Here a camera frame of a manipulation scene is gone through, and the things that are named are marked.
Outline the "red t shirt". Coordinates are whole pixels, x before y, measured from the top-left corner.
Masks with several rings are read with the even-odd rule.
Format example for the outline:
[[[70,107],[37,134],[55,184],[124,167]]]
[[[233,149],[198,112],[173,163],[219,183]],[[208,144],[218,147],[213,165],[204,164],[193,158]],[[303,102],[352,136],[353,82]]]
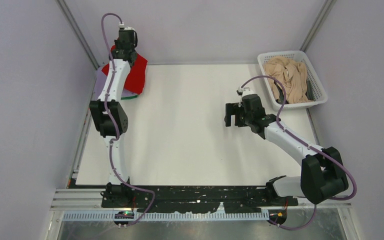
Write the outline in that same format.
[[[146,82],[146,68],[148,61],[142,57],[140,54],[137,55],[137,59],[132,66],[130,73],[128,74],[122,95],[127,94],[137,94],[140,95],[145,87]],[[110,63],[107,63],[103,66],[103,72],[107,74],[107,77],[110,75]]]

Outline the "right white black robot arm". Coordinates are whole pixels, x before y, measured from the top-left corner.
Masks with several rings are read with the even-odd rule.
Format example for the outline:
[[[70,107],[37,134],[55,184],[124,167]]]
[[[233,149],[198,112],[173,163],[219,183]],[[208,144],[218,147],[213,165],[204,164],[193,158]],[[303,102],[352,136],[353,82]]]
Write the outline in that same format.
[[[244,95],[240,102],[226,103],[224,122],[226,127],[250,128],[299,164],[300,176],[282,175],[266,182],[265,198],[271,205],[279,205],[285,197],[306,198],[317,205],[349,189],[339,151],[312,145],[288,129],[278,116],[266,113],[257,94]]]

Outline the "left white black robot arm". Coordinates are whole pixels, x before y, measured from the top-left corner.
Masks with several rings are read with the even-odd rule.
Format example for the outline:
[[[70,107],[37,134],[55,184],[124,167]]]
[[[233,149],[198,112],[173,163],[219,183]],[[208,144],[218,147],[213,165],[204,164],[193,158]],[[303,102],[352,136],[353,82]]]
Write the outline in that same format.
[[[115,48],[109,53],[108,74],[103,89],[96,100],[89,103],[94,126],[103,137],[109,156],[109,176],[105,190],[101,192],[105,207],[133,207],[134,189],[129,187],[130,177],[126,167],[124,134],[129,120],[121,106],[121,98],[127,77],[137,59],[136,31],[122,27]]]

